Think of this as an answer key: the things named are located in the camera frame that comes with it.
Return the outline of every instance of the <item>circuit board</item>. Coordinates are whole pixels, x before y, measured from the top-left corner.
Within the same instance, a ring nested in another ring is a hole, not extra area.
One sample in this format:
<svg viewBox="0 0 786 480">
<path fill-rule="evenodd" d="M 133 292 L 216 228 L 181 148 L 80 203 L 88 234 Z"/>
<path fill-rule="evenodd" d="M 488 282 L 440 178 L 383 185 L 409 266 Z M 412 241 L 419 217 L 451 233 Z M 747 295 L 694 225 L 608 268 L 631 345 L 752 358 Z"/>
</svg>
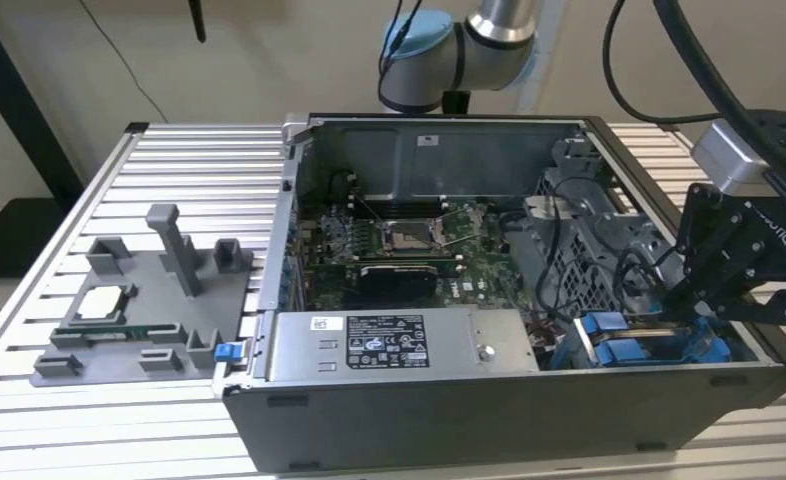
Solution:
<svg viewBox="0 0 786 480">
<path fill-rule="evenodd" d="M 357 218 L 332 206 L 301 223 L 307 309 L 435 308 L 472 305 L 528 312 L 523 288 L 497 214 L 476 201 L 444 202 L 433 218 Z M 367 299 L 367 275 L 397 269 L 424 274 L 432 292 Z"/>
</svg>

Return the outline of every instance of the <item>green circuit board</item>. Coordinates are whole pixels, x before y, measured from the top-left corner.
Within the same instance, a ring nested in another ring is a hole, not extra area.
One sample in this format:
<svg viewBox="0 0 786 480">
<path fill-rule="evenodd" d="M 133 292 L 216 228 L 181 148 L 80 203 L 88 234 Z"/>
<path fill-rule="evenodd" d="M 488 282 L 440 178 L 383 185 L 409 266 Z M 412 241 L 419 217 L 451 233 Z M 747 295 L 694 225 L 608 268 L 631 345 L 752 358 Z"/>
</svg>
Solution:
<svg viewBox="0 0 786 480">
<path fill-rule="evenodd" d="M 333 217 L 312 223 L 315 233 L 305 235 L 316 237 L 304 249 L 309 310 L 357 308 L 361 269 L 389 264 L 429 266 L 439 273 L 435 295 L 409 300 L 407 307 L 531 308 L 521 275 L 503 248 L 499 217 L 487 205 L 448 202 L 445 213 L 432 219 L 352 219 L 340 210 L 325 218 Z"/>
</svg>

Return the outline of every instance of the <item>white label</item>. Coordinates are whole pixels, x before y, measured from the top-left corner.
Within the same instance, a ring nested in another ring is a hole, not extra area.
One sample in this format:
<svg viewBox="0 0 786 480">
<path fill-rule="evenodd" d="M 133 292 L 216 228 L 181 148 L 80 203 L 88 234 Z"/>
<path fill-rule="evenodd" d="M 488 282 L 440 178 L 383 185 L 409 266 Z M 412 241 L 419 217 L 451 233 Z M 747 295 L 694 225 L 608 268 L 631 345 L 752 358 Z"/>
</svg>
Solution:
<svg viewBox="0 0 786 480">
<path fill-rule="evenodd" d="M 312 330 L 344 329 L 344 317 L 312 317 Z"/>
<path fill-rule="evenodd" d="M 439 135 L 419 135 L 416 145 L 420 147 L 436 147 L 440 144 Z"/>
</svg>

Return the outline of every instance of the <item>black stand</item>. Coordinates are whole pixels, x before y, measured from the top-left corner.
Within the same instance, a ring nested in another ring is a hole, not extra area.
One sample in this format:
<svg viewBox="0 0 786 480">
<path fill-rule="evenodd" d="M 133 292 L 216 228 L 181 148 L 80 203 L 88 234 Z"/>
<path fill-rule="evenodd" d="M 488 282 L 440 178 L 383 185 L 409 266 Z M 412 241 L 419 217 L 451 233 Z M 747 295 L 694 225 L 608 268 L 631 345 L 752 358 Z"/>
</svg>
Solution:
<svg viewBox="0 0 786 480">
<path fill-rule="evenodd" d="M 69 159 L 0 41 L 0 114 L 53 195 L 0 212 L 0 277 L 24 275 L 82 192 Z"/>
<path fill-rule="evenodd" d="M 465 115 L 469 113 L 469 97 L 472 92 L 449 91 L 443 93 L 443 113 Z"/>
</svg>

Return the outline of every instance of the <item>power supply label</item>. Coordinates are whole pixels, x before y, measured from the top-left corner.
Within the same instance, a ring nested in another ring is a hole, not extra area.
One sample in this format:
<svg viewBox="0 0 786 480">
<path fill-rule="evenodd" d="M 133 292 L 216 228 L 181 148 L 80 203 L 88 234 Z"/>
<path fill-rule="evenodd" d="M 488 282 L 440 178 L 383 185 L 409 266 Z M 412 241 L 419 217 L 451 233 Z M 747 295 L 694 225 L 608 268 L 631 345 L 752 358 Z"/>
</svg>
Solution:
<svg viewBox="0 0 786 480">
<path fill-rule="evenodd" d="M 421 315 L 348 317 L 348 367 L 429 367 L 428 336 Z"/>
</svg>

